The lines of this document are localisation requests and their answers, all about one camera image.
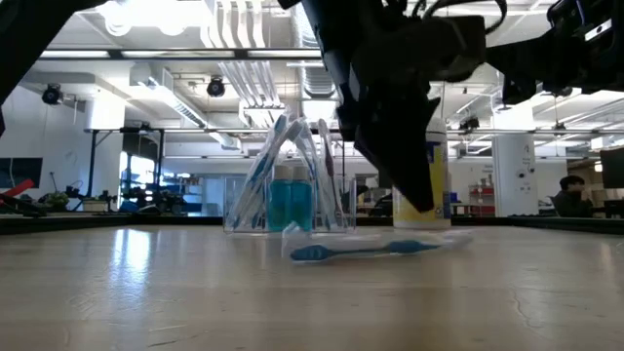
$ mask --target bottle cap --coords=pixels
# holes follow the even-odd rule
[[[292,169],[292,180],[310,180],[310,171],[305,166],[296,166]]]
[[[293,178],[293,170],[284,165],[273,167],[273,180],[291,180]]]

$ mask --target red object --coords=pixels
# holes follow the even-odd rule
[[[14,187],[13,189],[5,192],[4,195],[16,197],[20,195],[22,192],[30,189],[33,186],[35,186],[35,183],[32,180],[28,179],[28,180],[21,182],[18,186]]]

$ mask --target blue toothbrush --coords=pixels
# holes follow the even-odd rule
[[[338,254],[416,254],[422,251],[439,248],[440,245],[422,244],[415,240],[405,240],[391,242],[380,249],[359,249],[359,250],[330,250],[323,245],[311,245],[302,249],[297,249],[291,253],[294,261],[321,261],[334,257]]]

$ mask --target desk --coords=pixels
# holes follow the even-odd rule
[[[281,258],[279,238],[210,226],[2,236],[0,340],[12,351],[622,348],[621,237],[471,230],[463,250],[303,266]]]

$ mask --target acrylic toothbrush holder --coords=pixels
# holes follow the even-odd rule
[[[333,179],[337,193],[336,202],[339,206],[334,204],[330,210],[323,211],[324,204],[315,185],[316,179],[310,180],[311,186],[308,190],[304,186],[297,185],[296,181],[291,182],[289,192],[291,198],[295,200],[294,203],[284,204],[284,187],[279,184],[279,181],[274,182],[273,176],[270,176],[263,182],[261,191],[256,194],[256,199],[245,200],[246,203],[255,203],[254,210],[237,221],[237,225],[227,225],[230,212],[243,194],[245,179],[245,175],[226,176],[224,179],[223,230],[225,233],[258,235],[282,233],[293,221],[310,233],[346,233],[355,229],[356,181],[352,176],[341,175]],[[310,199],[309,204],[301,201],[306,198]],[[328,211],[335,211],[333,219],[328,220]]]

